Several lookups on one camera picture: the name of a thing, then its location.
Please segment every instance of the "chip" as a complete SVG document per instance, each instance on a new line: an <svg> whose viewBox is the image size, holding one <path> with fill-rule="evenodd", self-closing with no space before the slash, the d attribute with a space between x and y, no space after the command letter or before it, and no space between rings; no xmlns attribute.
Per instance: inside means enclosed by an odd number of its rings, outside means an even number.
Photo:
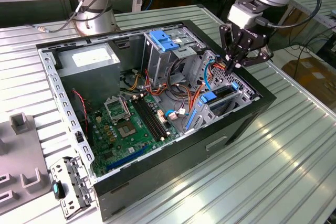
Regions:
<svg viewBox="0 0 336 224"><path fill-rule="evenodd" d="M117 128L122 137L127 137L137 132L131 121L122 122L117 125Z"/></svg>
<svg viewBox="0 0 336 224"><path fill-rule="evenodd" d="M109 159L111 157L113 157L113 153L111 151L104 153L104 158L105 159Z"/></svg>

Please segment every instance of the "yellow cable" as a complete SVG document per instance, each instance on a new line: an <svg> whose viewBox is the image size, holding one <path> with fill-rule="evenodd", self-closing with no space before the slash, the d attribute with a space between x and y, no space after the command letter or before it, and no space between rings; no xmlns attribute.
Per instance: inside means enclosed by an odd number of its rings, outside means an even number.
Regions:
<svg viewBox="0 0 336 224"><path fill-rule="evenodd" d="M134 90L137 87L137 85L138 85L138 78L139 78L139 75L136 76L134 85L131 88L129 88L128 90L132 91L132 90Z"/></svg>

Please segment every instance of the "motherboard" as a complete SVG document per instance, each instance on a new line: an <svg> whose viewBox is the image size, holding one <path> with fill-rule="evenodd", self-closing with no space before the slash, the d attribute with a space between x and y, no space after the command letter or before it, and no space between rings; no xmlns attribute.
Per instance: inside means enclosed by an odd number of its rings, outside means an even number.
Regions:
<svg viewBox="0 0 336 224"><path fill-rule="evenodd" d="M128 100L112 98L104 107L88 114L90 146L95 156L93 171L97 176L180 136L168 121L160 121L158 111L153 97L141 94Z"/></svg>

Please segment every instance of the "workbench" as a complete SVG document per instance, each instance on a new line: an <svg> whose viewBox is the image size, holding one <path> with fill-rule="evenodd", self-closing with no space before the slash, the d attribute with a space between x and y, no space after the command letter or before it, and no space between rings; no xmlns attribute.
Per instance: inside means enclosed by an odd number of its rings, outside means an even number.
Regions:
<svg viewBox="0 0 336 224"><path fill-rule="evenodd" d="M222 23L195 5L116 15L121 29L191 19L220 44ZM56 29L64 22L43 24ZM29 27L0 29L0 121L33 115L48 167L75 156L35 44L78 37ZM271 62L248 68L277 100L233 144L106 223L324 223L336 207L336 115ZM64 223L50 192L0 217L0 223ZM92 205L71 223L100 223Z"/></svg>

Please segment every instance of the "ram slot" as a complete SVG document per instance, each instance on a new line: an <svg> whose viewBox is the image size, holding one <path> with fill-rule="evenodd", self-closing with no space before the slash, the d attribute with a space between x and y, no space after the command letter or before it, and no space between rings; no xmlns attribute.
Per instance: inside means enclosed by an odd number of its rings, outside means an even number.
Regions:
<svg viewBox="0 0 336 224"><path fill-rule="evenodd" d="M144 100L132 101L132 105L157 142L167 137L166 131Z"/></svg>

